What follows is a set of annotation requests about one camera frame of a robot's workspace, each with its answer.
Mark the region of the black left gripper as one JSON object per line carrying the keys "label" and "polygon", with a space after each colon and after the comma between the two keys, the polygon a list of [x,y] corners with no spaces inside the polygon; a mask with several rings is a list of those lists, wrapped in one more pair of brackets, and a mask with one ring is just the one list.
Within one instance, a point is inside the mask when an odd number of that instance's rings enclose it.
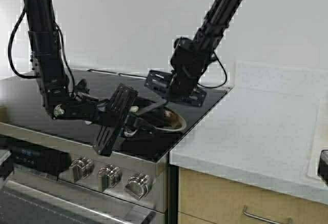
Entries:
{"label": "black left gripper", "polygon": [[76,95],[66,99],[66,119],[89,121],[99,126],[93,149],[98,155],[111,155],[113,147],[138,92],[119,84],[109,99]]}

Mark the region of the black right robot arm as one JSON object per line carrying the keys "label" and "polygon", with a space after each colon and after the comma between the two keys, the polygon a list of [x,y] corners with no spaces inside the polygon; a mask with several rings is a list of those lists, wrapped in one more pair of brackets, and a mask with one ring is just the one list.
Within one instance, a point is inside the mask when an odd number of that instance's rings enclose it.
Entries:
{"label": "black right robot arm", "polygon": [[170,73],[149,71],[145,86],[173,103],[202,106],[205,88],[198,86],[208,66],[217,61],[215,50],[242,0],[214,0],[193,39],[177,38],[170,59]]}

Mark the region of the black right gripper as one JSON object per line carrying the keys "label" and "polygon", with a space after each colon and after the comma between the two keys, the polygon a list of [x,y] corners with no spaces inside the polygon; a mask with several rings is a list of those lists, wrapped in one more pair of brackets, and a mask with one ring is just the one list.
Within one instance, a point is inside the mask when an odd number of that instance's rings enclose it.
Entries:
{"label": "black right gripper", "polygon": [[198,88],[197,84],[197,77],[174,70],[171,73],[150,70],[145,81],[145,87],[169,102],[201,107],[207,93]]}

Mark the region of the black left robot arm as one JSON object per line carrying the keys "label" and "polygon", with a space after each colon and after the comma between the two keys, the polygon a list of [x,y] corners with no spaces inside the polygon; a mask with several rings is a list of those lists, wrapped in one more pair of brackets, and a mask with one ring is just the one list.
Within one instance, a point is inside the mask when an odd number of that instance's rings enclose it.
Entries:
{"label": "black left robot arm", "polygon": [[119,84],[109,99],[100,100],[90,96],[85,79],[70,92],[52,0],[24,0],[24,10],[34,78],[47,114],[53,120],[84,120],[99,125],[93,149],[99,155],[110,156],[138,92]]}

